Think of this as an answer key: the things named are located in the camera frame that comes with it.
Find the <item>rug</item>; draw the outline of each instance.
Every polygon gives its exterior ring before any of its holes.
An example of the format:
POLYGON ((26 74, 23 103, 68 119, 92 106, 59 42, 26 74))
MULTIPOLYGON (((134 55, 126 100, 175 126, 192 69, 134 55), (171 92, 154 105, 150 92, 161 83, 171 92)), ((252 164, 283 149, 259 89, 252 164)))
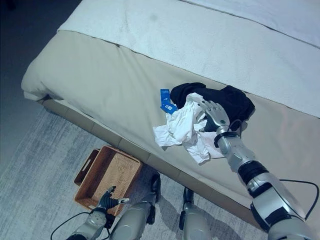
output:
MULTIPOLYGON (((85 211, 74 202, 77 172, 92 149, 107 143, 62 117, 43 109, 19 144, 0 178, 0 239, 47 240, 66 219, 85 211)), ((150 189, 155 169, 143 165, 123 212, 150 189)), ((179 218, 184 187, 161 174, 161 198, 153 225, 142 240, 181 240, 179 218)), ((267 234, 195 194, 214 240, 266 240, 267 234)), ((86 219, 83 214, 62 226, 54 240, 64 240, 86 219)), ((98 239, 107 236, 103 231, 98 239)))

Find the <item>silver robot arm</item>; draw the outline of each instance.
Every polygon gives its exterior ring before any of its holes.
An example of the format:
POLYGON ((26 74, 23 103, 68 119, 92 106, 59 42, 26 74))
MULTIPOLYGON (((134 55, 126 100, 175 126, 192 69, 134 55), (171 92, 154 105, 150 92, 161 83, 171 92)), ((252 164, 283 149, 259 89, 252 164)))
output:
POLYGON ((261 228, 268 232, 268 240, 316 240, 305 222, 305 213, 296 198, 246 148, 234 131, 223 107, 212 101, 198 103, 207 117, 203 132, 217 133, 214 144, 227 158, 233 172, 253 197, 251 211, 261 228))
POLYGON ((110 187, 100 199, 98 206, 92 210, 85 222, 79 226, 67 240, 95 240, 100 236, 102 230, 109 224, 111 227, 115 220, 112 215, 107 214, 107 210, 118 204, 129 201, 129 198, 111 198, 115 186, 110 187))

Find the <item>blue label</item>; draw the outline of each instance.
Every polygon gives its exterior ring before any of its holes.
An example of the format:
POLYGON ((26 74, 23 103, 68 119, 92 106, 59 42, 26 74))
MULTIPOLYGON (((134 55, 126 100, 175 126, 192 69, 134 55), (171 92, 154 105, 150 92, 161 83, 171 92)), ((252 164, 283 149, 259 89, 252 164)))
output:
POLYGON ((173 114, 178 108, 171 104, 169 89, 160 89, 161 109, 168 114, 173 114))

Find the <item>black cable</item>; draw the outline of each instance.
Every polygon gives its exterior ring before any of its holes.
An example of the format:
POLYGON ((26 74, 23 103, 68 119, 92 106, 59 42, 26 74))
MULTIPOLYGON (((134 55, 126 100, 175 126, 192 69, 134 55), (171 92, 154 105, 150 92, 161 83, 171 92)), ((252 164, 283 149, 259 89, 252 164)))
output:
POLYGON ((232 125, 235 124, 236 122, 239 122, 240 123, 240 138, 241 138, 241 134, 242 134, 242 121, 240 119, 236 119, 234 120, 228 127, 228 130, 227 132, 229 132, 229 130, 231 129, 232 125))
POLYGON ((108 238, 110 237, 109 229, 107 228, 106 230, 107 230, 107 232, 108 232, 108 236, 107 236, 107 237, 105 237, 105 238, 102 238, 102 239, 100 239, 100 240, 106 240, 106 239, 108 239, 108 238))
POLYGON ((314 202, 313 202, 312 206, 310 207, 309 211, 307 212, 307 214, 305 215, 305 218, 304 218, 305 220, 307 220, 309 215, 311 214, 312 210, 315 208, 315 206, 316 206, 316 204, 318 202, 318 198, 319 198, 319 187, 318 187, 318 185, 315 184, 314 182, 310 182, 310 181, 299 181, 299 180, 290 180, 290 179, 279 179, 279 181, 311 184, 311 185, 315 186, 315 188, 316 188, 316 196, 315 196, 314 202))
POLYGON ((78 213, 78 214, 70 217, 68 220, 64 221, 63 223, 61 223, 55 230, 53 230, 53 232, 52 232, 51 235, 50 235, 50 239, 53 240, 53 239, 52 239, 52 236, 54 235, 54 233, 55 233, 63 224, 69 222, 71 219, 73 219, 73 218, 75 218, 75 217, 77 217, 77 216, 79 216, 79 215, 81 215, 81 214, 90 214, 90 212, 87 212, 87 211, 80 212, 80 213, 78 213))

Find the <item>wicker basket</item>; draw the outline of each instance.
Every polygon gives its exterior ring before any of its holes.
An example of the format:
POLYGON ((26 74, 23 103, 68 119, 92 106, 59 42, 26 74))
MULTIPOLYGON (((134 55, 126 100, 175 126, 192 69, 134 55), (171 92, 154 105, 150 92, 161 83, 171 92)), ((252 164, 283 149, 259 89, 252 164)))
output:
MULTIPOLYGON (((116 186, 113 198, 128 197, 130 186, 141 167, 142 163, 138 159, 114 147, 94 149, 74 179, 75 184, 80 184, 74 200, 92 210, 111 186, 116 186)), ((122 207, 120 204, 109 209, 108 213, 117 216, 122 207)))

